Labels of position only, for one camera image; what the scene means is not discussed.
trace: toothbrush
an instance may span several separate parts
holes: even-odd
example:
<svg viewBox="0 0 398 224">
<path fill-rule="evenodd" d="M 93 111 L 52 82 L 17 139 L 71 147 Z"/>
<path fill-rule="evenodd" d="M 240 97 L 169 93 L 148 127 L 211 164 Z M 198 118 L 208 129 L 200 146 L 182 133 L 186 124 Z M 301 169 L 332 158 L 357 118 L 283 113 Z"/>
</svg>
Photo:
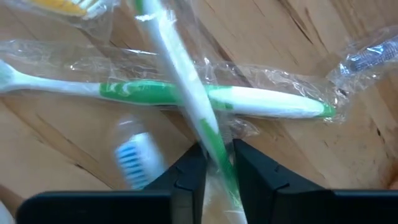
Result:
<svg viewBox="0 0 398 224">
<path fill-rule="evenodd" d="M 44 90 L 89 96 L 136 105 L 182 106 L 175 85 L 153 80 L 121 83 L 83 83 L 34 77 L 0 60 L 0 93 L 12 90 Z M 325 103 L 278 91 L 240 86 L 205 86 L 215 109 L 249 116 L 278 118 L 333 117 L 335 109 Z"/>
<path fill-rule="evenodd" d="M 33 6 L 64 16 L 94 17 L 104 0 L 24 0 Z"/>
<path fill-rule="evenodd" d="M 379 45 L 371 45 L 364 50 L 349 55 L 346 63 L 340 66 L 346 73 L 363 72 L 375 66 L 381 66 L 398 56 L 398 37 L 384 41 Z"/>
<path fill-rule="evenodd" d="M 163 157 L 149 133 L 133 136 L 115 151 L 115 156 L 133 190 L 142 190 L 166 171 Z"/>
<path fill-rule="evenodd" d="M 143 15 L 141 19 L 144 20 L 149 37 L 163 56 L 161 62 L 164 69 L 176 82 L 176 89 L 181 96 L 188 119 L 192 122 L 204 148 L 220 168 L 231 201 L 241 207 L 235 171 L 229 161 L 207 92 L 179 34 L 167 18 L 167 11 L 158 0 L 135 0 L 134 4 L 130 5 L 135 6 L 138 13 Z"/>
</svg>

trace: yellow toothbrush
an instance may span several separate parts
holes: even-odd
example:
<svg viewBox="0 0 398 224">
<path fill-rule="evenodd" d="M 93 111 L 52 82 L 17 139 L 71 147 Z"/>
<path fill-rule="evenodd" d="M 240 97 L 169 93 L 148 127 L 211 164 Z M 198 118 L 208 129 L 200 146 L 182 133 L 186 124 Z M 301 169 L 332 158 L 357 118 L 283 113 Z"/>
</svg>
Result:
<svg viewBox="0 0 398 224">
<path fill-rule="evenodd" d="M 85 17 L 98 14 L 104 0 L 24 0 L 46 11 L 65 16 Z"/>
</svg>

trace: toothbrush handle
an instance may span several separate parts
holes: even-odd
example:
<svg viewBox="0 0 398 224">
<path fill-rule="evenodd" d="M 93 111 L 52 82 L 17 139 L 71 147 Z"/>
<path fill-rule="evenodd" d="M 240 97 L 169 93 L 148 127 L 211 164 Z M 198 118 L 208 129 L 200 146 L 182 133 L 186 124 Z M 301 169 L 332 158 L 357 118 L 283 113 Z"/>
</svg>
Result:
<svg viewBox="0 0 398 224">
<path fill-rule="evenodd" d="M 15 89 L 45 90 L 68 95 L 88 96 L 135 105 L 181 105 L 176 86 L 171 83 L 137 80 L 119 83 L 82 83 L 25 78 Z M 230 113 L 281 118 L 332 117 L 331 106 L 303 96 L 239 86 L 205 86 L 216 110 Z"/>
<path fill-rule="evenodd" d="M 82 83 L 49 80 L 40 77 L 24 77 L 15 83 L 14 90 L 33 89 L 76 96 L 88 96 L 137 105 L 177 105 L 174 85 L 152 80 L 120 83 Z"/>
</svg>

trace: wooden table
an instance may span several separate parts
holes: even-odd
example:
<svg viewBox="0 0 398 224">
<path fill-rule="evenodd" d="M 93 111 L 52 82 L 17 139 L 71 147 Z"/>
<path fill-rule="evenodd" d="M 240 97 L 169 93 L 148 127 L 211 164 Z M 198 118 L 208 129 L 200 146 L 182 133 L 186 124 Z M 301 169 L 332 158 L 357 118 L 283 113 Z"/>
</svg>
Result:
<svg viewBox="0 0 398 224">
<path fill-rule="evenodd" d="M 336 65 L 328 59 L 348 42 L 398 22 L 395 0 L 198 0 L 196 4 L 202 44 L 212 60 L 319 77 Z M 0 40 L 96 43 L 78 29 L 6 6 L 0 7 L 0 18 Z M 150 50 L 125 7 L 116 9 L 110 44 Z M 245 140 L 325 187 L 385 188 L 396 174 L 397 85 L 398 78 L 391 76 L 356 95 L 344 124 L 251 118 L 262 132 Z M 165 152 L 169 163 L 195 141 L 177 113 L 72 96 L 58 96 L 55 102 L 45 93 L 16 96 L 4 96 L 0 102 L 0 192 L 14 192 L 12 199 L 3 198 L 9 206 L 14 202 L 14 208 L 15 201 L 44 190 L 123 189 L 110 139 L 129 116 L 142 118 L 163 148 L 172 149 Z M 42 96 L 49 100 L 40 100 Z"/>
</svg>

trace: toothbrush head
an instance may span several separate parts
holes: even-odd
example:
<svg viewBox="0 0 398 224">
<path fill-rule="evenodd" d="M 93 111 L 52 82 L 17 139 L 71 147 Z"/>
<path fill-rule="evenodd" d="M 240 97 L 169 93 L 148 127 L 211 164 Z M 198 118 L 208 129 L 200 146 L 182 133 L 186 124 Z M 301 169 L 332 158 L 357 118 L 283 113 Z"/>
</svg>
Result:
<svg viewBox="0 0 398 224">
<path fill-rule="evenodd" d="M 103 0 L 25 0 L 46 11 L 64 16 L 94 17 L 105 11 Z"/>
<path fill-rule="evenodd" d="M 165 171 L 163 158 L 148 133 L 137 134 L 122 144 L 115 156 L 126 182 L 141 190 Z"/>
</svg>

